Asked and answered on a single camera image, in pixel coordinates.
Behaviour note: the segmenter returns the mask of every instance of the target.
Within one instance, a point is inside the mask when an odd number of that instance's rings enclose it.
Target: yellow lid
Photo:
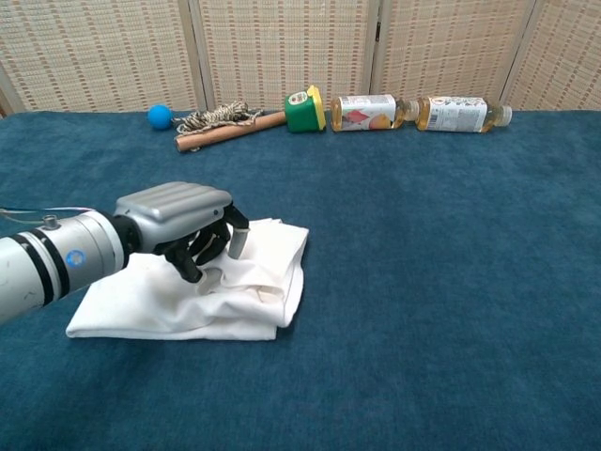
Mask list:
[[[309,97],[313,98],[313,105],[316,108],[317,123],[319,129],[323,130],[326,127],[326,115],[323,112],[323,103],[321,102],[321,96],[319,95],[319,89],[316,86],[310,85],[307,89]]]

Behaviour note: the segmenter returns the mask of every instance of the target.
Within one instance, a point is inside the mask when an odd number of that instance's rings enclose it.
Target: blue carpet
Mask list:
[[[144,114],[0,120],[2,204],[187,180],[311,231],[273,342],[70,340],[83,292],[0,326],[0,448],[601,448],[599,123],[282,127],[182,155]]]

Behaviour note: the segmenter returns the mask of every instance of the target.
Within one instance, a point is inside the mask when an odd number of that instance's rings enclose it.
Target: wooden handle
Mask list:
[[[202,146],[219,143],[227,139],[259,132],[282,124],[285,124],[285,113],[280,111],[272,115],[258,117],[254,120],[253,125],[225,125],[199,134],[178,136],[176,138],[176,147],[180,152],[185,152],[191,148],[201,148]]]

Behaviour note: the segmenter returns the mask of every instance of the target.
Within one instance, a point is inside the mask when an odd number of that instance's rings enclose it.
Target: rope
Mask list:
[[[214,111],[194,111],[186,117],[174,118],[180,135],[198,134],[223,125],[252,125],[261,110],[249,111],[243,101],[217,107]]]

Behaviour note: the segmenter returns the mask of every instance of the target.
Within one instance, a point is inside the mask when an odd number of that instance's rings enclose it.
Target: white bottle cap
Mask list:
[[[499,121],[499,127],[507,127],[509,122],[511,122],[512,110],[511,106],[503,106],[503,113],[501,116],[501,120]]]
[[[417,120],[420,115],[420,104],[417,101],[409,102],[409,111],[405,115],[405,120]]]

